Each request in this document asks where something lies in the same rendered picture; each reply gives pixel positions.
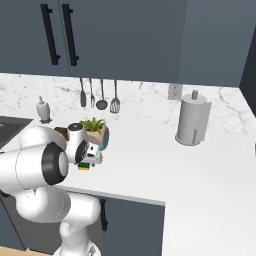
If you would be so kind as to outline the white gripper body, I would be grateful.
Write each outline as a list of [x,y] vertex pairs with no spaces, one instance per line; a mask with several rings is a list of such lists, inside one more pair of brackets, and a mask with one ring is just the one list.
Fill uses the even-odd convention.
[[85,158],[82,160],[83,163],[89,163],[92,165],[101,164],[103,161],[103,156],[100,151],[98,151],[95,155],[87,154]]

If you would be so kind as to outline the brown wooden cutting board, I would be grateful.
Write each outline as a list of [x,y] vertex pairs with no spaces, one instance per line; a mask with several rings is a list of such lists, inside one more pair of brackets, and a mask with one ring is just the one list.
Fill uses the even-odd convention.
[[66,141],[69,141],[69,137],[68,137],[68,132],[67,132],[67,128],[64,127],[55,127],[54,130],[56,130],[57,132],[61,133]]

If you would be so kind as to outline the green potted plant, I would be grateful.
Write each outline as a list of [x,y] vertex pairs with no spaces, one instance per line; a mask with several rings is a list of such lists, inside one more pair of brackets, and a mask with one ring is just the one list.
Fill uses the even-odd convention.
[[100,151],[105,150],[109,142],[109,128],[106,126],[106,121],[93,117],[91,120],[87,119],[80,123],[86,130],[88,140],[98,145]]

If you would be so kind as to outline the hanging dark ladle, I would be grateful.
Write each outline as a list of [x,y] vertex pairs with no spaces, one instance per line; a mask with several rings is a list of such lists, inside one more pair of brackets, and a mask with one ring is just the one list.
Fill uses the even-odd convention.
[[100,79],[102,99],[97,101],[96,107],[99,110],[105,110],[107,108],[107,101],[104,99],[103,79]]

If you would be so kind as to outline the hanging slotted turner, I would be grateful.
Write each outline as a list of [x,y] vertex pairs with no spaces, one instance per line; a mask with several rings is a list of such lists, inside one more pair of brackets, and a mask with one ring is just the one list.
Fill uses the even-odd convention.
[[117,80],[114,80],[115,97],[111,100],[110,112],[117,114],[120,111],[120,100],[117,96]]

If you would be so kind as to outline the hanging metal fork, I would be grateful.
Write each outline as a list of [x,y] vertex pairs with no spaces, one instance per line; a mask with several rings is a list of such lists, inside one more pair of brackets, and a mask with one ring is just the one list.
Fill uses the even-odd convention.
[[89,84],[90,84],[90,101],[91,101],[91,108],[94,108],[95,106],[95,96],[93,94],[93,88],[92,88],[92,78],[89,78]]

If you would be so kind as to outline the hanging dark spatula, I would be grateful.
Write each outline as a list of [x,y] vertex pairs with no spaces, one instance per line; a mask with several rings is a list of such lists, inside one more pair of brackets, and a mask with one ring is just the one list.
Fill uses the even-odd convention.
[[86,107],[86,94],[83,88],[83,79],[80,78],[80,85],[81,85],[81,93],[80,93],[80,103],[81,107]]

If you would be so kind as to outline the grey soap dispenser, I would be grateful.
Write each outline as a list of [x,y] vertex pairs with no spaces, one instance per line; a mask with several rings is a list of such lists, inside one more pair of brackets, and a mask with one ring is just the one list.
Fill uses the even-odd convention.
[[36,104],[36,110],[42,122],[50,121],[50,107],[42,97],[39,97],[39,102]]

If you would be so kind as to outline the dark blue lower cupboard door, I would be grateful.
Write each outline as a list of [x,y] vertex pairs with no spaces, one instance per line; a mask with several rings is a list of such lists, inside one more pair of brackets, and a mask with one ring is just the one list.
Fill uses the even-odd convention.
[[122,199],[106,200],[108,221],[102,256],[161,256],[165,207]]

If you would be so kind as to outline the dark blue cupboard door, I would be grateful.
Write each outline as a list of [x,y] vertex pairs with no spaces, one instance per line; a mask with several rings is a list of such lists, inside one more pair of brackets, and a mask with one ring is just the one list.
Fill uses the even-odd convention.
[[176,82],[187,0],[59,0],[73,10],[70,75]]
[[[57,65],[51,63],[41,4],[52,10]],[[0,0],[0,73],[69,75],[58,0]]]
[[237,87],[256,27],[256,0],[187,0],[179,82]]
[[122,199],[106,200],[108,221],[102,256],[161,256],[165,207]]

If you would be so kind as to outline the dark sink basin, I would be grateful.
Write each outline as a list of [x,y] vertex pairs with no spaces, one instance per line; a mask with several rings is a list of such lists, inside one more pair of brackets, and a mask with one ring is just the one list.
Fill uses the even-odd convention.
[[32,119],[0,116],[0,149],[19,134]]

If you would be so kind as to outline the grey paper towel holder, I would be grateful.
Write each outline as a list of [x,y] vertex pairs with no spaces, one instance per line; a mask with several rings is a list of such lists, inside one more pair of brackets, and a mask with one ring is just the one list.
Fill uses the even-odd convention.
[[185,146],[196,146],[204,141],[212,103],[197,90],[181,99],[178,130],[175,139]]

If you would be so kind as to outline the dark blue upper cupboard door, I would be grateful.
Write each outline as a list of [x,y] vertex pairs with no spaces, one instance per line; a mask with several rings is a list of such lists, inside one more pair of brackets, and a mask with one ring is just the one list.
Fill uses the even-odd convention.
[[59,0],[73,10],[70,75],[176,82],[187,0]]
[[[51,63],[41,4],[52,10],[57,65]],[[69,75],[58,0],[0,0],[0,73]]]
[[256,27],[256,0],[187,0],[179,82],[237,87]]

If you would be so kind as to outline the dark tall cupboard side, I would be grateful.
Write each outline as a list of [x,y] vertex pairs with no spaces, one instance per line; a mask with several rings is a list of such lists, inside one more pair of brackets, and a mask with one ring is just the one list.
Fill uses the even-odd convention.
[[256,118],[256,25],[254,26],[239,89]]

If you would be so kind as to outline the grey wall outlet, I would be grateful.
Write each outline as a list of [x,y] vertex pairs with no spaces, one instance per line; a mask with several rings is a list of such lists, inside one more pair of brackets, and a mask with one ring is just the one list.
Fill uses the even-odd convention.
[[180,101],[182,97],[182,89],[182,85],[170,83],[168,86],[168,99]]

